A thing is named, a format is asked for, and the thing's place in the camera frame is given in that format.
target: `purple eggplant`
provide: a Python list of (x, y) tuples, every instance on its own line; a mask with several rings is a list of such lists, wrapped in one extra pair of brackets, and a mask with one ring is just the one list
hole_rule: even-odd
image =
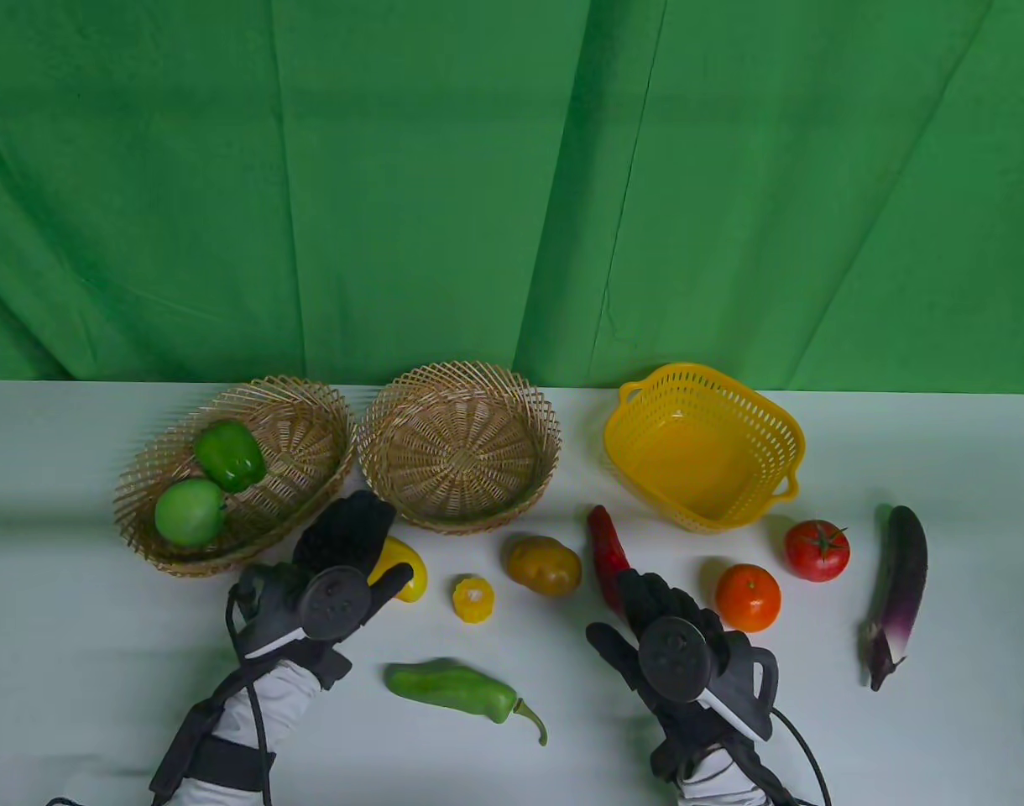
[(869, 687), (874, 691), (907, 655), (907, 640), (926, 588), (926, 533), (906, 506), (893, 507), (889, 513), (885, 552), (888, 592), (881, 617), (869, 623), (866, 654)]

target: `green fabric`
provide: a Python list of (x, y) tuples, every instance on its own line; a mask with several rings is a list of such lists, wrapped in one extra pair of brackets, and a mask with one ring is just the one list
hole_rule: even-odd
[(0, 377), (511, 365), (588, 8), (0, 2)]
[(1024, 391), (1024, 0), (0, 3), (0, 377)]

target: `hand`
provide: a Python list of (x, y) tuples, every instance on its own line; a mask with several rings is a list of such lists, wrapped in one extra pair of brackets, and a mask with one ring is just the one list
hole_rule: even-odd
[[(638, 570), (625, 570), (616, 578), (616, 587), (628, 625), (636, 638), (663, 616), (677, 616), (702, 633), (715, 652), (717, 669), (726, 667), (728, 648), (724, 643), (722, 623), (715, 611), (700, 608), (685, 591), (670, 588), (657, 575), (640, 576)], [(735, 733), (735, 728), (716, 711), (703, 709), (697, 703), (674, 703), (658, 694), (643, 676), (638, 650), (612, 626), (593, 623), (586, 629), (586, 637), (662, 723), (666, 741), (650, 756), (650, 768), (658, 778), (673, 780), (682, 766), (722, 743), (722, 737)]]

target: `potato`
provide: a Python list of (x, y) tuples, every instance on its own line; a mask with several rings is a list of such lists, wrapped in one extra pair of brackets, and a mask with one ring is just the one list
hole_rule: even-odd
[(566, 596), (583, 580), (583, 563), (554, 538), (536, 535), (516, 541), (505, 554), (505, 572), (543, 596)]

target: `red chili pepper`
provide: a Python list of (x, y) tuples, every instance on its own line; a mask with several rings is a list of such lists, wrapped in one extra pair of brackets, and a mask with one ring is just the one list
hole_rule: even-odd
[(590, 528), (590, 540), (594, 545), (594, 570), (601, 586), (601, 595), (612, 611), (624, 618), (624, 602), (621, 591), (616, 587), (616, 576), (631, 568), (624, 547), (616, 538), (616, 526), (608, 517), (605, 507), (596, 506), (590, 511), (586, 523)]

